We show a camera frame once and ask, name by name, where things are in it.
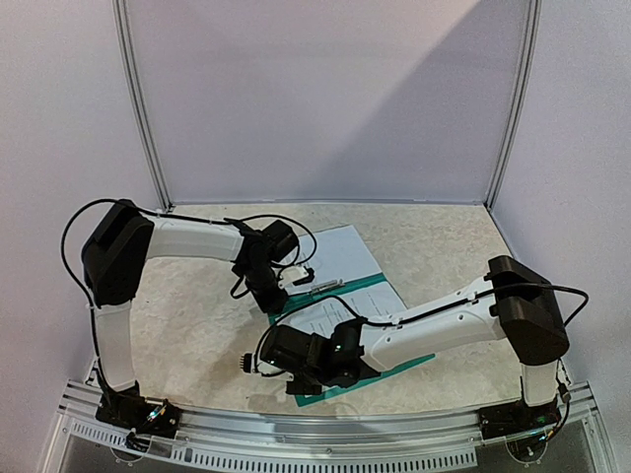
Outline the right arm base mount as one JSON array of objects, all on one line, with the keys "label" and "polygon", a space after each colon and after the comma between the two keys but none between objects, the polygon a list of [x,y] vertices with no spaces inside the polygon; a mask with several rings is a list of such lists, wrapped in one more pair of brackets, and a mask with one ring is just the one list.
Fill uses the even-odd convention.
[{"label": "right arm base mount", "polygon": [[541,441],[549,441],[567,423],[571,399],[571,394],[566,392],[536,407],[520,399],[480,408],[477,410],[480,432],[484,439],[539,434]]}]

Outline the folder spine metal clip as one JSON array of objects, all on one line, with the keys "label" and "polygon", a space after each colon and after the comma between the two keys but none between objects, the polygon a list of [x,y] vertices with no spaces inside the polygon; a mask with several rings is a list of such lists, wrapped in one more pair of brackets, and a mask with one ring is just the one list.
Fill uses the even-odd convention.
[{"label": "folder spine metal clip", "polygon": [[332,290],[336,290],[338,288],[342,288],[345,286],[345,283],[343,280],[338,279],[338,280],[332,280],[332,281],[328,281],[325,283],[321,283],[318,285],[315,285],[311,288],[310,290],[310,294],[311,295],[317,295],[317,294],[322,294],[325,293],[327,291],[332,291]]}]

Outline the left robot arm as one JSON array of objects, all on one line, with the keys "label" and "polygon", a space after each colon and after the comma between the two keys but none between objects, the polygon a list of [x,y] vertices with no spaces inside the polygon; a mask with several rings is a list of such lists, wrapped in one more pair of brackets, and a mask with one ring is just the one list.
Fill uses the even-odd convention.
[{"label": "left robot arm", "polygon": [[264,313],[278,313],[289,295],[278,276],[281,262],[299,238],[279,219],[262,230],[227,219],[160,215],[119,199],[100,221],[81,253],[84,281],[92,298],[100,370],[115,391],[106,404],[126,428],[146,420],[146,406],[127,389],[137,377],[131,355],[130,311],[148,260],[208,258],[228,262]]}]

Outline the green file folder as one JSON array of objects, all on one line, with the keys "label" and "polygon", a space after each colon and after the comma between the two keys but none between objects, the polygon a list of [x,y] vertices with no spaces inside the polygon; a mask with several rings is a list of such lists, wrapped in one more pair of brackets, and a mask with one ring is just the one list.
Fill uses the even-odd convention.
[{"label": "green file folder", "polygon": [[[345,287],[345,288],[338,288],[336,290],[332,290],[332,291],[340,291],[342,293],[346,293],[346,292],[352,292],[355,291],[352,289],[352,287]],[[318,295],[322,295],[322,294],[317,294],[317,295],[311,295],[311,294],[300,294],[300,295],[296,295],[296,296],[291,296],[287,302],[287,304],[285,305],[284,309],[282,310],[281,314],[284,315],[285,313],[292,311],[296,308],[301,307],[302,309],[306,308],[306,305],[308,305],[311,302],[314,302],[316,300],[316,297]],[[326,387],[323,391],[322,394],[320,395],[310,395],[310,396],[305,396],[305,395],[295,395],[294,398],[296,400],[296,403],[299,407],[303,408],[303,407],[307,407],[313,404],[316,404],[318,402],[342,395],[342,394],[346,394],[352,390],[356,390],[365,386],[368,386],[372,383],[376,383],[378,381],[381,380],[385,380],[388,377],[392,377],[395,376],[401,372],[404,372],[406,370],[415,368],[419,365],[424,364],[425,362],[431,361],[435,358],[434,355],[429,355],[429,356],[425,356],[425,357],[421,357],[418,358],[416,360],[412,360],[409,362],[406,362],[402,365],[399,365],[397,367],[395,367],[394,369],[387,371],[387,372],[383,372],[379,377],[377,378],[372,378],[372,379],[365,379],[363,381],[360,381],[359,383],[357,383],[356,385],[350,387],[350,388],[340,388],[340,387]]]}]

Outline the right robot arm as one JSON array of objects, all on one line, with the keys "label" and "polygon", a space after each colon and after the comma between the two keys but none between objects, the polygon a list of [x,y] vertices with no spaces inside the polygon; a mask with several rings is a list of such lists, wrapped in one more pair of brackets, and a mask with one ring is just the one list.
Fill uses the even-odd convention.
[{"label": "right robot arm", "polygon": [[522,399],[511,406],[510,421],[529,430],[556,396],[558,362],[569,349],[556,300],[562,289],[507,255],[489,260],[488,268],[468,286],[385,320],[352,313],[327,336],[279,319],[261,338],[252,365],[264,374],[289,374],[288,393],[311,395],[457,347],[508,340],[522,366]]}]

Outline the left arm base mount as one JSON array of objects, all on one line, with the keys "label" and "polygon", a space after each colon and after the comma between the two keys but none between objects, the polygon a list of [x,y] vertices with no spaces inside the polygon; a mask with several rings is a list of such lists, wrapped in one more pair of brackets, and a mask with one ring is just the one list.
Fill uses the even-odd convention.
[{"label": "left arm base mount", "polygon": [[174,439],[182,410],[168,399],[140,395],[139,384],[123,391],[104,387],[96,420],[137,435]]}]

